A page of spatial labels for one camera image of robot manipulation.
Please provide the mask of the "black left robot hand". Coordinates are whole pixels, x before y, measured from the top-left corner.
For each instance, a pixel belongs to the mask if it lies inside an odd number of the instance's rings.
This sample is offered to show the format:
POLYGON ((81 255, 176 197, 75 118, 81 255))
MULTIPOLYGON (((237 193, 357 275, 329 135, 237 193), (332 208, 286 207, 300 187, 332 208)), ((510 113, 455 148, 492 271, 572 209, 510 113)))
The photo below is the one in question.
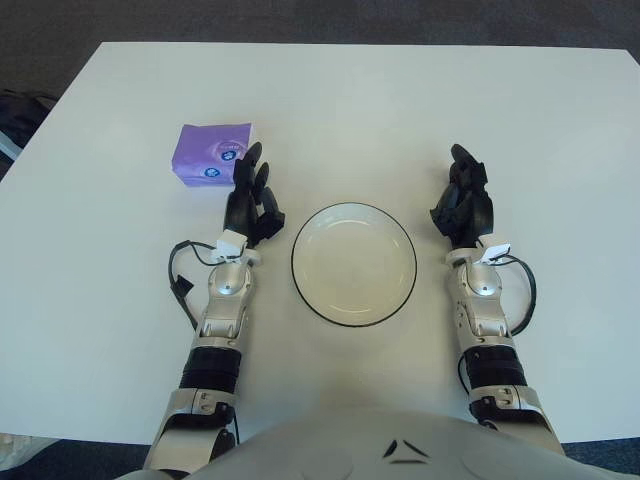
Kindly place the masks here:
POLYGON ((286 215, 279 209, 275 195, 267 186, 269 164, 256 166, 262 155, 262 144, 255 142, 244 157, 236 161, 233 173, 234 190, 228 195, 224 230, 231 230, 247 239, 254 248, 261 241, 280 232, 286 215))

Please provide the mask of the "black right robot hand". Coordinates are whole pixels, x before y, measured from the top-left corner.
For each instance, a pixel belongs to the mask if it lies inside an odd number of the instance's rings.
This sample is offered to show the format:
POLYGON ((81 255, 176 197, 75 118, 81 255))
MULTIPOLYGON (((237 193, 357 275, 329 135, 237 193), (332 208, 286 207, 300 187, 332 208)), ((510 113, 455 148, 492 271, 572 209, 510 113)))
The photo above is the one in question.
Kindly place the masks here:
POLYGON ((486 169, 459 144, 451 147, 451 155, 449 183, 429 214, 453 249, 473 248, 494 226, 493 203, 485 189, 486 169))

